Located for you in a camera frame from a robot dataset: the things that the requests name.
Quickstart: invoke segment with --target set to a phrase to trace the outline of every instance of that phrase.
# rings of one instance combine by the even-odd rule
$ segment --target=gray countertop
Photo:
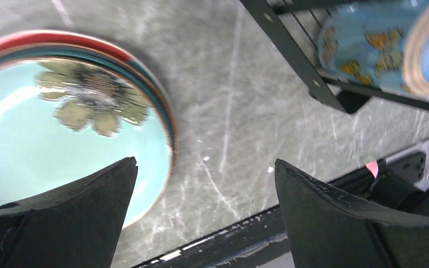
[[[428,112],[372,100],[348,116],[311,99],[237,0],[0,1],[0,36],[33,28],[130,44],[174,103],[175,176],[123,230],[113,267],[276,205],[276,158],[326,181],[429,136]]]

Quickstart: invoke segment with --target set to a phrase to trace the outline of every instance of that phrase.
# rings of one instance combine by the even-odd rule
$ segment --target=light blue plate
[[[120,132],[111,138],[92,128],[73,132],[53,116],[64,100],[37,97],[40,89],[34,77],[45,70],[32,61],[0,69],[0,205],[134,156],[139,173],[124,222],[127,227],[154,205],[169,180],[173,152],[166,126],[150,108],[140,126],[120,120]]]

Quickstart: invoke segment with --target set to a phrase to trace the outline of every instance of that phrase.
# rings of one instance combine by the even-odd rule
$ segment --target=teal plate
[[[6,52],[0,56],[0,64],[3,64],[10,60],[40,56],[64,56],[75,58],[78,60],[84,60],[92,64],[110,68],[111,70],[118,72],[119,74],[129,78],[134,83],[136,83],[154,101],[155,107],[163,115],[163,119],[168,126],[168,131],[171,138],[171,145],[174,149],[175,162],[177,161],[178,135],[176,132],[174,118],[171,115],[170,111],[170,100],[168,99],[167,94],[161,87],[160,83],[156,80],[153,74],[147,70],[145,66],[142,66],[141,63],[138,63],[134,60],[131,60],[129,63],[127,63],[130,64],[137,71],[141,72],[141,75],[138,76],[126,66],[121,64],[120,61],[115,58],[111,58],[108,55],[101,54],[96,51],[86,49],[84,47],[63,44],[33,44],[31,46],[22,46],[14,48],[12,51]],[[148,78],[149,81],[152,82],[153,85],[157,85],[158,88],[151,89],[151,85],[144,81],[144,78],[142,76]]]
[[[50,68],[52,61],[60,67]],[[114,71],[59,57],[6,61],[0,64],[0,205],[135,156],[139,173],[127,227],[169,181],[174,158],[167,133],[153,100]]]

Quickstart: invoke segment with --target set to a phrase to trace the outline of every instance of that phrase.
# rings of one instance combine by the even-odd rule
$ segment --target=flower design
[[[80,132],[91,122],[100,135],[120,130],[118,117],[138,126],[147,119],[149,103],[139,88],[93,65],[70,60],[47,60],[48,69],[35,77],[46,101],[64,100],[54,116],[62,125]]]

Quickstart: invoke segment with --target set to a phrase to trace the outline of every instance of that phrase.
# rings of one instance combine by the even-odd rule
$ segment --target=countertop
[[[374,99],[349,116],[313,100],[237,0],[0,1],[0,36],[35,28],[133,47],[174,103],[178,167],[160,202],[123,230],[113,267],[276,205],[277,158],[328,181],[429,137],[429,112]]]

